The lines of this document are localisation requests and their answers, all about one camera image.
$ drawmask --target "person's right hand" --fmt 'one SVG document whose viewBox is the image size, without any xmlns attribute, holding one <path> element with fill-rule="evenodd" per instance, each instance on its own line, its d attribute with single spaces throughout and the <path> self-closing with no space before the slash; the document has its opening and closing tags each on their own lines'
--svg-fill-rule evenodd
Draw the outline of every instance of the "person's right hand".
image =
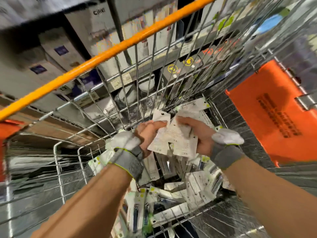
<svg viewBox="0 0 317 238">
<path fill-rule="evenodd" d="M 192 127 L 194 135 L 198 137 L 197 153 L 210 157 L 214 141 L 211 136 L 216 133 L 207 124 L 189 117 L 177 116 L 179 124 L 185 124 Z"/>
</svg>

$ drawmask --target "yellow circle logo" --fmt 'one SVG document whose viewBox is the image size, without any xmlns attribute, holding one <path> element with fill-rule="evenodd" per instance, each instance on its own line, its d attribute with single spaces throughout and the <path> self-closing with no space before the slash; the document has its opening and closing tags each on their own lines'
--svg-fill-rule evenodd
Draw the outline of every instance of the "yellow circle logo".
<svg viewBox="0 0 317 238">
<path fill-rule="evenodd" d="M 170 73 L 176 73 L 176 70 L 177 70 L 177 66 L 174 64 L 171 64 L 170 66 L 168 66 L 167 70 L 170 72 Z"/>
<path fill-rule="evenodd" d="M 190 66 L 192 63 L 194 62 L 193 58 L 190 57 L 189 59 L 186 60 L 186 63 L 185 61 L 183 61 L 183 63 L 185 63 L 185 66 Z"/>
</svg>

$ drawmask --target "stack of packages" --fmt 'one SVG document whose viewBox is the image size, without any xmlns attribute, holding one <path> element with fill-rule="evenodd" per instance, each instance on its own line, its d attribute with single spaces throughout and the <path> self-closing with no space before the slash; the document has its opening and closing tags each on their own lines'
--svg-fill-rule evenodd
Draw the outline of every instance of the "stack of packages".
<svg viewBox="0 0 317 238">
<path fill-rule="evenodd" d="M 191 117 L 214 128 L 204 112 L 209 107 L 204 98 L 199 98 L 181 104 L 174 111 L 176 116 Z M 153 152 L 144 159 L 145 169 L 138 186 L 132 180 L 131 190 L 126 192 L 126 214 L 119 213 L 113 226 L 113 237 L 151 233 L 153 228 L 188 215 L 214 200 L 221 184 L 232 190 L 221 170 L 208 157 L 196 153 L 198 138 L 191 127 L 179 125 L 169 113 L 158 109 L 153 111 L 153 120 L 166 120 L 168 123 L 158 130 L 148 147 Z M 88 163 L 95 174 L 114 154 L 113 148 L 106 148 L 102 155 Z M 162 185 L 154 155 L 164 180 L 175 177 L 178 182 Z"/>
</svg>

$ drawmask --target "shopping cart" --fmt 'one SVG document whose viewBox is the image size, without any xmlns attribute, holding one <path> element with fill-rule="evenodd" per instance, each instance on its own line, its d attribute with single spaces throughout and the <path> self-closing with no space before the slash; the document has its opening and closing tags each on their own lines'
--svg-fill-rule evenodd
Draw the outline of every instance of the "shopping cart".
<svg viewBox="0 0 317 238">
<path fill-rule="evenodd" d="M 300 116 L 296 116 L 297 119 L 293 121 L 298 122 L 300 119 L 305 119 L 308 122 L 305 125 L 309 126 L 310 130 L 316 131 L 317 126 L 314 118 L 316 117 L 317 97 L 314 92 L 315 89 L 312 88 L 316 81 L 313 80 L 314 77 L 308 78 L 310 83 L 307 85 L 304 78 L 314 69 L 316 62 L 309 62 L 309 60 L 314 60 L 315 49 L 312 49 L 313 54 L 303 54 L 301 60 L 291 58 L 292 54 L 303 48 L 307 48 L 310 52 L 310 46 L 314 47 L 315 45 L 313 41 L 317 32 L 311 30 L 317 15 L 315 2 L 311 0 L 244 0 L 244 4 L 239 6 L 241 0 L 237 0 L 232 3 L 230 13 L 224 20 L 221 20 L 221 14 L 225 5 L 212 22 L 205 23 L 206 19 L 204 19 L 195 31 L 189 32 L 188 28 L 182 38 L 175 42 L 172 42 L 170 38 L 167 47 L 156 52 L 153 51 L 153 55 L 145 59 L 138 59 L 137 43 L 152 35 L 154 35 L 155 40 L 159 30 L 168 26 L 172 26 L 174 30 L 176 21 L 191 15 L 189 27 L 195 12 L 213 1 L 194 1 L 164 20 L 153 24 L 132 38 L 122 41 L 17 101 L 12 100 L 5 94 L 2 95 L 3 98 L 12 103 L 0 111 L 0 119 L 2 120 L 0 133 L 2 134 L 3 149 L 5 150 L 5 155 L 0 160 L 3 168 L 3 175 L 0 180 L 2 182 L 0 189 L 1 237 L 29 237 L 67 199 L 87 184 L 93 176 L 93 171 L 89 168 L 88 162 L 105 150 L 108 139 L 119 132 L 120 129 L 131 130 L 140 122 L 151 118 L 153 108 L 141 113 L 137 112 L 136 117 L 131 115 L 135 107 L 138 107 L 142 102 L 147 103 L 151 98 L 159 100 L 157 105 L 159 108 L 172 113 L 173 108 L 182 102 L 205 97 L 211 106 L 205 111 L 214 125 L 222 125 L 239 132 L 245 140 L 245 143 L 240 147 L 248 157 L 275 172 L 278 176 L 317 195 L 317 164 L 313 162 L 314 157 L 312 156 L 315 150 L 305 151 L 306 149 L 312 149 L 312 147 L 307 147 L 310 142 L 309 139 L 312 138 L 309 136 L 311 132 L 306 129 L 293 132 L 292 130 L 295 129 L 296 125 L 296 128 L 300 129 L 300 123 L 294 124 L 290 128 L 291 131 L 287 131 L 287 127 L 282 127 L 281 124 L 275 124 L 278 122 L 272 120 L 272 117 L 279 114 L 275 113 L 274 109 L 281 104 L 277 103 L 274 107 L 268 107 L 266 102 L 273 105 L 270 99 L 267 96 L 261 99 L 256 91 L 252 91 L 256 89 L 255 86 L 252 86 L 254 85 L 252 80 L 255 75 L 265 77 L 265 75 L 270 74 L 272 76 L 270 80 L 264 81 L 261 78 L 257 80 L 258 85 L 264 87 L 264 94 L 278 93 L 279 97 L 285 101 L 284 105 L 286 103 L 296 103 L 296 105 L 293 104 L 296 107 L 293 107 L 292 111 L 300 113 Z M 277 10 L 281 11 L 281 6 L 288 7 L 287 15 L 282 15 L 279 23 L 267 32 L 256 34 L 265 20 L 279 13 Z M 208 28 L 208 32 L 202 36 L 202 30 L 205 28 Z M 191 38 L 189 43 L 185 42 L 188 38 Z M 306 47 L 304 43 L 301 43 L 300 48 L 293 48 L 290 52 L 289 48 L 295 47 L 297 45 L 296 41 L 303 38 L 306 38 L 306 42 L 311 43 L 310 46 Z M 133 46 L 136 50 L 136 63 L 121 71 L 116 55 Z M 168 64 L 168 56 L 171 52 L 177 53 L 173 57 L 175 65 L 177 59 L 185 57 L 185 60 L 187 60 L 193 51 L 198 53 L 204 51 L 201 60 L 207 59 L 208 61 L 204 62 L 202 66 L 197 65 L 192 73 L 186 73 L 182 78 L 172 80 L 162 88 L 157 87 L 156 92 L 150 94 L 148 89 L 146 97 L 139 98 L 138 95 L 137 101 L 133 104 L 127 103 L 126 92 L 124 91 L 125 107 L 115 107 L 116 112 L 110 116 L 104 116 L 98 121 L 93 120 L 76 103 L 80 98 L 88 96 L 96 104 L 93 99 L 93 92 L 100 88 L 109 91 L 109 82 L 119 78 L 122 86 L 125 74 L 136 71 L 136 83 L 138 85 L 138 80 L 141 78 L 139 70 L 145 63 L 149 64 L 148 74 L 151 75 L 154 67 L 158 64 L 156 61 L 158 57 L 164 56 L 163 59 L 160 59 L 160 66 L 165 67 Z M 24 108 L 40 112 L 32 106 L 32 103 L 63 84 L 81 77 L 85 72 L 90 71 L 111 57 L 116 58 L 118 74 L 107 80 L 102 79 L 101 84 L 86 90 L 74 99 L 65 96 L 67 99 L 65 104 L 50 112 L 41 113 L 41 117 L 37 120 L 24 120 L 24 124 L 12 121 L 20 120 L 20 111 Z M 300 68 L 297 62 L 305 63 L 305 68 Z M 279 72 L 282 73 L 283 79 L 275 79 L 276 72 L 278 74 Z M 269 82 L 270 87 L 267 90 L 265 89 L 266 82 Z M 261 109 L 256 108 L 252 98 L 260 103 L 262 112 L 267 113 L 269 120 L 272 121 L 272 123 L 266 121 L 266 128 L 277 127 L 278 131 L 282 130 L 280 132 L 284 136 L 307 138 L 306 140 L 300 140 L 299 143 L 302 145 L 303 141 L 308 142 L 300 149 L 301 152 L 306 152 L 305 155 L 302 157 L 295 155 L 292 156 L 291 160 L 285 160 L 280 156 L 267 154 L 270 151 L 276 151 L 276 147 L 270 146 L 267 140 L 263 139 L 261 136 L 263 130 L 252 122 L 253 116 L 249 116 L 249 113 L 261 111 Z M 83 114 L 85 122 L 81 124 L 61 115 L 63 109 L 71 106 Z M 127 120 L 123 120 L 121 115 L 118 115 L 123 113 L 128 114 Z M 111 121 L 111 117 L 116 115 L 120 119 L 119 127 Z M 57 128 L 45 122 L 45 119 L 51 118 L 76 127 L 78 132 L 62 130 L 62 128 Z M 113 128 L 112 131 L 104 128 L 102 123 L 105 121 L 110 123 Z M 36 127 L 64 132 L 69 137 L 53 138 L 44 136 L 36 132 Z M 46 149 L 38 148 L 37 144 L 39 142 L 46 143 Z M 20 144 L 22 143 L 28 145 L 21 148 L 22 145 Z M 279 147 L 284 149 L 283 145 L 287 145 L 287 143 L 281 143 Z M 235 193 L 228 192 L 220 192 L 216 200 L 190 214 L 184 214 L 182 218 L 175 219 L 168 227 L 162 226 L 159 231 L 155 230 L 150 236 L 156 237 L 160 234 L 167 236 L 166 231 L 168 229 L 175 231 L 182 227 L 189 236 L 193 237 L 188 225 L 186 225 L 188 222 L 200 237 L 268 237 L 264 227 L 252 217 L 248 208 L 243 205 Z"/>
</svg>

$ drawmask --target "orange bar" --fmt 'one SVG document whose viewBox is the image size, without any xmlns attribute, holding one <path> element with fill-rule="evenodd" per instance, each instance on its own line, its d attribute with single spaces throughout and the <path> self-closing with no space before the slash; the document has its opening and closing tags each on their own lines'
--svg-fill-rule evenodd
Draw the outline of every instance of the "orange bar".
<svg viewBox="0 0 317 238">
<path fill-rule="evenodd" d="M 128 40 L 124 40 L 121 43 L 115 45 L 111 49 L 91 58 L 90 60 L 84 62 L 83 64 L 79 65 L 78 67 L 74 68 L 73 70 L 63 74 L 62 76 L 57 77 L 56 79 L 50 81 L 49 83 L 43 85 L 42 87 L 38 88 L 37 90 L 29 93 L 28 95 L 24 96 L 23 98 L 15 101 L 14 103 L 10 104 L 8 107 L 4 108 L 0 111 L 0 121 L 8 118 L 9 116 L 13 115 L 14 113 L 20 111 L 22 108 L 30 105 L 34 101 L 40 99 L 44 95 L 48 94 L 49 92 L 59 88 L 60 86 L 68 83 L 69 81 L 73 80 L 77 76 L 81 75 L 82 73 L 96 67 L 100 63 L 114 57 L 118 53 L 128 49 L 129 47 L 133 46 L 134 44 L 139 43 L 140 41 L 152 36 L 154 33 L 164 29 L 165 27 L 175 23 L 176 21 L 182 19 L 185 16 L 190 15 L 193 12 L 198 11 L 199 9 L 206 6 L 208 3 L 211 3 L 214 0 L 195 0 L 194 2 L 188 4 L 187 6 L 183 7 L 182 9 L 174 12 L 173 14 L 167 16 L 164 20 L 158 21 L 152 26 L 146 28 L 145 30 L 137 33 L 133 37 L 129 38 Z"/>
</svg>

